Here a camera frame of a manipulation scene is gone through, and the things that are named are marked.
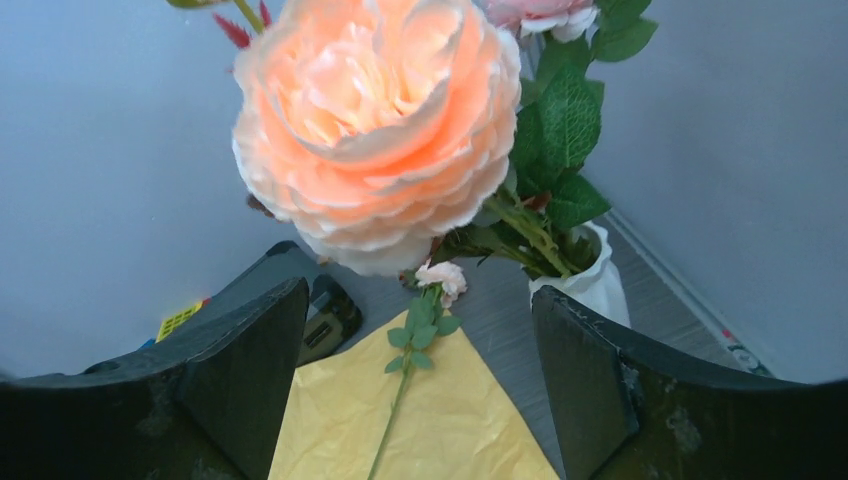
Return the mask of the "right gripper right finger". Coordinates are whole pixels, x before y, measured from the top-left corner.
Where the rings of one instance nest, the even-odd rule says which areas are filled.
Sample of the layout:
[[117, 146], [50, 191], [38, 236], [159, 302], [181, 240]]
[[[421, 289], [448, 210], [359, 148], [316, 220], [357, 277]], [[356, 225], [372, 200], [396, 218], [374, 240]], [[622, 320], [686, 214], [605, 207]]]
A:
[[570, 479], [843, 479], [847, 384], [676, 350], [543, 287], [532, 316]]

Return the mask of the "large peach rose stem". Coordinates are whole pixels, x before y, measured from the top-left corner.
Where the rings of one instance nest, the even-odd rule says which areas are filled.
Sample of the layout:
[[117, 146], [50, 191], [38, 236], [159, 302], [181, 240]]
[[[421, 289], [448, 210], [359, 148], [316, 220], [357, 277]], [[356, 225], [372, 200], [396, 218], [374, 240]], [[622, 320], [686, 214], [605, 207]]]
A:
[[473, 1], [238, 1], [207, 10], [237, 50], [231, 142], [257, 207], [363, 276], [421, 266], [482, 212], [523, 259], [568, 275], [542, 220], [508, 190], [521, 97], [517, 37]]

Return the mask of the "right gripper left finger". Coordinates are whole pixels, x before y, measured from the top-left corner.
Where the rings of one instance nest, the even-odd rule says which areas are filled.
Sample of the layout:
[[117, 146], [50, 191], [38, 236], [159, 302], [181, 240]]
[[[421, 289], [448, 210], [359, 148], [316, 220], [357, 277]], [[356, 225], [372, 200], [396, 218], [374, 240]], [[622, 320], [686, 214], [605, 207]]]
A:
[[5, 479], [265, 479], [309, 307], [287, 280], [76, 375], [1, 385]]

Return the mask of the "orange flower bouquet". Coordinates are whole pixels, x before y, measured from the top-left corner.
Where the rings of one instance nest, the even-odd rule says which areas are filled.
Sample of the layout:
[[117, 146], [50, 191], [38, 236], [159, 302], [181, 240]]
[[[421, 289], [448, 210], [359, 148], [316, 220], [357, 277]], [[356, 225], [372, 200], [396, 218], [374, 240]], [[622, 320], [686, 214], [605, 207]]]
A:
[[[269, 476], [365, 479], [401, 381], [387, 332], [400, 313], [348, 350], [296, 369]], [[427, 350], [410, 376], [380, 462], [380, 479], [555, 479], [526, 422], [463, 330]]]

